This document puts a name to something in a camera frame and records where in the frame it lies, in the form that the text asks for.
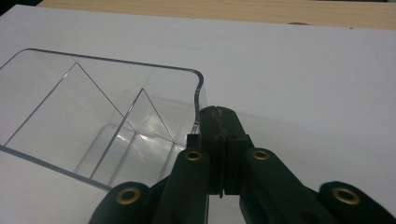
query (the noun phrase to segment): wooden table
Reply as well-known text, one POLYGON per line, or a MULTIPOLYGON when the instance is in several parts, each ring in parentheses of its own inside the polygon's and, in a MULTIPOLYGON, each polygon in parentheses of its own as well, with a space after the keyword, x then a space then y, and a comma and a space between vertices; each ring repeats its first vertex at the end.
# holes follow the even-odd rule
POLYGON ((40 7, 396 30, 396 3, 307 0, 44 0, 40 7))

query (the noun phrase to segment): white surface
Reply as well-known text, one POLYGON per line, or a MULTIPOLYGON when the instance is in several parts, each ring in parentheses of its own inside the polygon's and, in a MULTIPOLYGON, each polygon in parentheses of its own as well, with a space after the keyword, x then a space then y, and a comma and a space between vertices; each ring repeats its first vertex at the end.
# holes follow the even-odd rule
MULTIPOLYGON (((199 70, 208 103, 235 110, 255 146, 273 150, 308 187, 344 181, 393 215, 395 43, 394 31, 37 7, 14 7, 0 18, 0 64, 39 48, 199 70)), ((104 195, 87 188, 0 153, 1 223, 84 222, 104 195), (61 200, 43 198, 53 185, 61 200), (70 191, 94 200, 81 204, 70 191)), ((236 198, 227 200, 212 204, 210 223, 243 222, 236 198)))

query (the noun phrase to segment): clear plastic container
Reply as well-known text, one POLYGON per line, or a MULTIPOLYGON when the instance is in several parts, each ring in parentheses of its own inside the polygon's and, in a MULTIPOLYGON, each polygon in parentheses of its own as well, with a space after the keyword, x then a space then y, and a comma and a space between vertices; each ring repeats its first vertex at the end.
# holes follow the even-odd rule
POLYGON ((191 69, 26 49, 0 68, 0 145, 99 186, 170 174, 205 105, 191 69))

